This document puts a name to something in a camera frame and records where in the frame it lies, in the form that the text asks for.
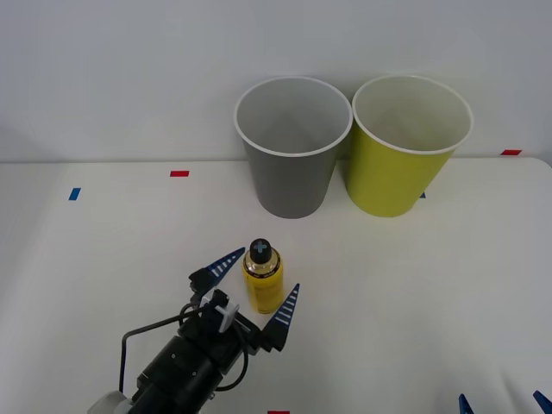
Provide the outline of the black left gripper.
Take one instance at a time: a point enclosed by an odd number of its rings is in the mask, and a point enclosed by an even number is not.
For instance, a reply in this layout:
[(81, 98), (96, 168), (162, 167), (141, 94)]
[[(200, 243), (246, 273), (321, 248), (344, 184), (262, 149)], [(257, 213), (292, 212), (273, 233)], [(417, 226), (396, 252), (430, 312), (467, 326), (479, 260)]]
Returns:
[(260, 349), (283, 350), (300, 292), (300, 284), (296, 284), (260, 331), (225, 292), (219, 289), (209, 292), (244, 253), (244, 247), (238, 248), (192, 273), (189, 276), (192, 297), (201, 300), (188, 304), (179, 314), (179, 336), (199, 348), (222, 374), (227, 374), (243, 354), (255, 355)]

